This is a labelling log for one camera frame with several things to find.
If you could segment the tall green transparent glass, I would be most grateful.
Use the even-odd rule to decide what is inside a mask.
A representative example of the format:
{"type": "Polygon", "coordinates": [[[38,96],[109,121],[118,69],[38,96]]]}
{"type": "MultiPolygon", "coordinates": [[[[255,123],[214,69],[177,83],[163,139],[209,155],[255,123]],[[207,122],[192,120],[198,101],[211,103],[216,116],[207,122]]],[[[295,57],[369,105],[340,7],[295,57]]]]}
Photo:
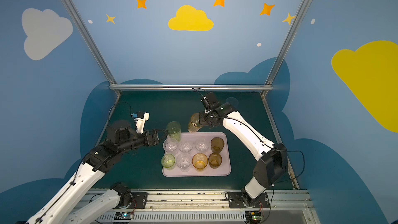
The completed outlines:
{"type": "Polygon", "coordinates": [[[177,142],[181,141],[181,125],[177,121],[171,121],[166,126],[169,137],[175,139],[177,142]]]}

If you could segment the clear faceted glass four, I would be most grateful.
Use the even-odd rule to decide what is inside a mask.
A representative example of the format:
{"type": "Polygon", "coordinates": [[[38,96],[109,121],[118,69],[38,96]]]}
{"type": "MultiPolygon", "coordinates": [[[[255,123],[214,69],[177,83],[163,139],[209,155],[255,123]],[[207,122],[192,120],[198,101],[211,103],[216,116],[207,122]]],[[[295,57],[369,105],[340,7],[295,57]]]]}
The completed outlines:
{"type": "Polygon", "coordinates": [[[167,139],[163,143],[163,149],[167,154],[176,154],[178,152],[178,141],[173,138],[167,139]]]}

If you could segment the tall yellow transparent glass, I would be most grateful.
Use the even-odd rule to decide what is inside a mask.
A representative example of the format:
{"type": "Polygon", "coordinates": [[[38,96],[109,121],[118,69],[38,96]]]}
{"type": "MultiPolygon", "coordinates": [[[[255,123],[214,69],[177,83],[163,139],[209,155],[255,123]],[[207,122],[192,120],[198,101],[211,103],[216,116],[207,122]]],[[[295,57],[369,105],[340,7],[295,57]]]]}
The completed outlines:
{"type": "Polygon", "coordinates": [[[202,126],[200,125],[200,114],[195,113],[191,116],[190,121],[188,123],[188,131],[190,133],[198,132],[202,126]]]}

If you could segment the small green transparent glass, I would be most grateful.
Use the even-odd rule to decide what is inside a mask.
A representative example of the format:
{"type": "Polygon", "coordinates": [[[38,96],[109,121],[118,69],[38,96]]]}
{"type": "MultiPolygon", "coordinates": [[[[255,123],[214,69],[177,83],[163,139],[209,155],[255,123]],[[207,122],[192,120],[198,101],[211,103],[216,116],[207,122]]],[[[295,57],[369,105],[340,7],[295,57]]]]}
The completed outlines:
{"type": "Polygon", "coordinates": [[[165,154],[161,159],[161,165],[166,170],[172,170],[175,167],[176,159],[173,154],[165,154]]]}

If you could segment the clear faceted glass two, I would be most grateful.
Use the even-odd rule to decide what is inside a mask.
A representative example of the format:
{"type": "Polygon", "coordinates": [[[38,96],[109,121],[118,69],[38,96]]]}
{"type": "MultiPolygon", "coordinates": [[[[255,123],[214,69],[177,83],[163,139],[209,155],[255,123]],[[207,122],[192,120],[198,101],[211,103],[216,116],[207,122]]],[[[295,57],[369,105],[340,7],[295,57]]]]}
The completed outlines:
{"type": "Polygon", "coordinates": [[[179,150],[183,153],[190,153],[194,148],[192,141],[181,140],[179,143],[179,150]]]}

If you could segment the tall frosted blue glass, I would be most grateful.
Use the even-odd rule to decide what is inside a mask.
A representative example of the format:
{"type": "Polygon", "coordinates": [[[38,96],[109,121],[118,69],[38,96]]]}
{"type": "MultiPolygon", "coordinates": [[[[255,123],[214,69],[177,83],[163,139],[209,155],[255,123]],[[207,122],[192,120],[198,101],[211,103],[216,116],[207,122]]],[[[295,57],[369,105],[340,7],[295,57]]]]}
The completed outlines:
{"type": "Polygon", "coordinates": [[[235,97],[228,97],[226,99],[226,103],[229,103],[233,107],[238,108],[239,100],[237,98],[235,98],[235,97]]]}

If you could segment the dimpled amber glass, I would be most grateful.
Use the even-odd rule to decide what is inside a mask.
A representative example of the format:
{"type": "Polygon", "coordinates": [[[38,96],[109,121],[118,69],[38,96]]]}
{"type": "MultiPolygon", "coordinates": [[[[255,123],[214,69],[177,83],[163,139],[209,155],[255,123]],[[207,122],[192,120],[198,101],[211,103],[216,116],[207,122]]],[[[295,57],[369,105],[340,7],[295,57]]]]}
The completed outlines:
{"type": "Polygon", "coordinates": [[[224,148],[224,140],[220,137],[215,137],[210,142],[211,150],[213,153],[221,153],[224,148]]]}
{"type": "Polygon", "coordinates": [[[210,166],[212,169],[217,169],[217,168],[219,168],[219,167],[221,166],[221,164],[222,164],[222,157],[221,157],[221,155],[218,154],[218,153],[211,153],[211,154],[208,156],[208,163],[209,163],[209,166],[210,166]]]}

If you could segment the clear faceted glass one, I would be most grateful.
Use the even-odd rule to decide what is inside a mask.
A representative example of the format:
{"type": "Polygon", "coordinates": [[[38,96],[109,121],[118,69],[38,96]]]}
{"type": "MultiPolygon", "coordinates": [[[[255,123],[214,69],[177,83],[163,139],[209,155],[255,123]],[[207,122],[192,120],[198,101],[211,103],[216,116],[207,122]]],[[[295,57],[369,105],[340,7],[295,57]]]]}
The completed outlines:
{"type": "Polygon", "coordinates": [[[190,169],[192,158],[188,153],[181,153],[176,158],[176,164],[181,171],[186,172],[190,169]]]}

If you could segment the clear faceted glass three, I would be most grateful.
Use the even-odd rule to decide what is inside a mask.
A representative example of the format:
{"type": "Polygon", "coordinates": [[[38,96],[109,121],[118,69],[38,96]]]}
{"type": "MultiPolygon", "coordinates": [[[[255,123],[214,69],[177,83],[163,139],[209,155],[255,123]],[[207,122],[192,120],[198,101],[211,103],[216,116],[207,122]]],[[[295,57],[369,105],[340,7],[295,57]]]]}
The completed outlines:
{"type": "Polygon", "coordinates": [[[206,152],[209,149],[209,144],[205,139],[199,139],[195,142],[195,148],[199,152],[206,152]]]}

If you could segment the short yellow transparent glass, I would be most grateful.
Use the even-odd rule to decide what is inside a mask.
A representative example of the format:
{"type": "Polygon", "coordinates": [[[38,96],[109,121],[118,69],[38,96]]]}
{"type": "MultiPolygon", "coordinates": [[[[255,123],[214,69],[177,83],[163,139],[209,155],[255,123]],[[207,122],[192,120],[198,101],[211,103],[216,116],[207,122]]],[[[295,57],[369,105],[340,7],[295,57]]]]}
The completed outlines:
{"type": "Polygon", "coordinates": [[[208,165],[208,158],[203,153],[197,153],[192,157],[192,165],[198,171],[204,170],[208,165]]]}

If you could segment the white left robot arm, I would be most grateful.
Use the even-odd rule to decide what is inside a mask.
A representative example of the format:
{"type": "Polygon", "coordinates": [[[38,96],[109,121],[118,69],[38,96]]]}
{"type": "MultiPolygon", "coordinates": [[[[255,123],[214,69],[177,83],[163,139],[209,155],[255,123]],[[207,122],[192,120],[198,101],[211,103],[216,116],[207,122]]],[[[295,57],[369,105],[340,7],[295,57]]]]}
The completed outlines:
{"type": "Polygon", "coordinates": [[[168,130],[145,131],[144,125],[145,122],[139,118],[134,121],[134,124],[119,120],[108,125],[105,140],[84,156],[77,171],[68,182],[25,223],[63,223],[88,190],[121,160],[124,153],[143,146],[156,146],[166,140],[168,130]]]}

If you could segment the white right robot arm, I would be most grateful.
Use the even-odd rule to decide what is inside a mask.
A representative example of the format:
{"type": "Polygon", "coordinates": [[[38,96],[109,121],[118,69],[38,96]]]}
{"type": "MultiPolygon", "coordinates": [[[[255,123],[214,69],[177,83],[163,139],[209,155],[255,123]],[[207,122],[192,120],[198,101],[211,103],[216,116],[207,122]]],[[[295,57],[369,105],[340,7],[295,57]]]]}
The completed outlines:
{"type": "Polygon", "coordinates": [[[287,149],[283,144],[275,144],[261,135],[231,104],[220,104],[207,98],[201,101],[205,110],[200,112],[199,125],[224,126],[249,149],[257,161],[252,179],[242,190],[244,199],[250,205],[288,171],[287,149]]]}

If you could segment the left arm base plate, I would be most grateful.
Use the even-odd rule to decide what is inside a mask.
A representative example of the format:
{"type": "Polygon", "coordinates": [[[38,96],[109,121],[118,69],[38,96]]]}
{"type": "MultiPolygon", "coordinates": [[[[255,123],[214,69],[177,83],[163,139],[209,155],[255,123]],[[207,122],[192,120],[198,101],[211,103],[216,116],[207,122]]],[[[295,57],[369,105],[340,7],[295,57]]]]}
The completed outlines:
{"type": "Polygon", "coordinates": [[[144,209],[146,207],[147,198],[147,192],[128,192],[121,197],[119,208],[144,209]]]}

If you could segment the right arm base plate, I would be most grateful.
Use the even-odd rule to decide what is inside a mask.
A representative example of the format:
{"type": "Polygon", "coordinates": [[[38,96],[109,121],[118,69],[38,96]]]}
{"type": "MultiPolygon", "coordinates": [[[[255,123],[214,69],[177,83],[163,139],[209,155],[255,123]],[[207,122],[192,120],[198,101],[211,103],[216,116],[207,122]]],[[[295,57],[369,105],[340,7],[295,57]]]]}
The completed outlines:
{"type": "Polygon", "coordinates": [[[256,198],[251,198],[247,193],[240,191],[228,191],[225,196],[229,208],[270,208],[271,199],[266,192],[256,198]]]}

